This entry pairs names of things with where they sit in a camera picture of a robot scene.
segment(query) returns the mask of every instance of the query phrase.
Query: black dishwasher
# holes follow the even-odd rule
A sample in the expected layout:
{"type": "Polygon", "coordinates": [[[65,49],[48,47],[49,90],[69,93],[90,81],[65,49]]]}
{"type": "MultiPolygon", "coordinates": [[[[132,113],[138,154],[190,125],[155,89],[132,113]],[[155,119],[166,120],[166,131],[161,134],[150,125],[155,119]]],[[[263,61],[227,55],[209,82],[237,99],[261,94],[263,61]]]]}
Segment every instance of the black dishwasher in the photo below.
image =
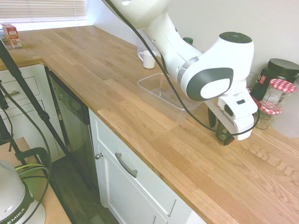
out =
{"type": "Polygon", "coordinates": [[[58,119],[68,151],[76,158],[84,178],[99,190],[88,107],[52,71],[50,82],[58,107],[58,119]]]}

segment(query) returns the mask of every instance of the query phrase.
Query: dark floor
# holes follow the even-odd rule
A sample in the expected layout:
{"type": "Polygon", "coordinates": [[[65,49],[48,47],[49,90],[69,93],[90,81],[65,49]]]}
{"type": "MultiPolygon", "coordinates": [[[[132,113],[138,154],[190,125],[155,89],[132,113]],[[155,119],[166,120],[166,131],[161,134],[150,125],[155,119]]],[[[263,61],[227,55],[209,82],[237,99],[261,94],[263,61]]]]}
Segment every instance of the dark floor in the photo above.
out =
{"type": "Polygon", "coordinates": [[[102,206],[97,191],[87,187],[65,157],[53,163],[52,180],[59,192],[52,187],[58,198],[62,198],[72,224],[118,224],[109,209],[102,206]]]}

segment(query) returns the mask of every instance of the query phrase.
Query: window blind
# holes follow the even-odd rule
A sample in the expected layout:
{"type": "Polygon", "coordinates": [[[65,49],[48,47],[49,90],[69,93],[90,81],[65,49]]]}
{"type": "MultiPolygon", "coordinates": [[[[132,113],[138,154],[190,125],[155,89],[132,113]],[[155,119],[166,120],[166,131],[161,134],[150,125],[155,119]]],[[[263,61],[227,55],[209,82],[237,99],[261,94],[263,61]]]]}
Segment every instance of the window blind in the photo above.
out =
{"type": "Polygon", "coordinates": [[[0,24],[78,20],[86,20],[85,0],[0,0],[0,24]]]}

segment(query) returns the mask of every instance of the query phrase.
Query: window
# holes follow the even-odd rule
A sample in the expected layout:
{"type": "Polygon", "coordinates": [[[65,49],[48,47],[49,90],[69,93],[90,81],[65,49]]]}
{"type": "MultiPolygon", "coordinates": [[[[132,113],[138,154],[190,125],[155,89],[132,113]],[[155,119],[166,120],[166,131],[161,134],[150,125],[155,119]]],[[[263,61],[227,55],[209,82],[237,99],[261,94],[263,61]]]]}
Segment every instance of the window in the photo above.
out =
{"type": "Polygon", "coordinates": [[[85,0],[0,0],[0,24],[18,31],[87,24],[85,0]]]}

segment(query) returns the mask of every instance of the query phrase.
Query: white mug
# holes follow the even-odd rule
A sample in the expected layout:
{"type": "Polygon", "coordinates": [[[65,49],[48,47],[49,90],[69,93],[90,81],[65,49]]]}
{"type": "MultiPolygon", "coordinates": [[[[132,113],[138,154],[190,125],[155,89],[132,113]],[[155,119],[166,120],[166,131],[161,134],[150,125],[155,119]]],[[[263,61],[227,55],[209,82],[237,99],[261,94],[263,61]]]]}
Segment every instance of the white mug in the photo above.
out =
{"type": "Polygon", "coordinates": [[[138,54],[139,58],[143,61],[143,66],[147,69],[152,69],[155,67],[155,59],[150,54],[148,50],[145,50],[144,52],[140,52],[138,54]]]}

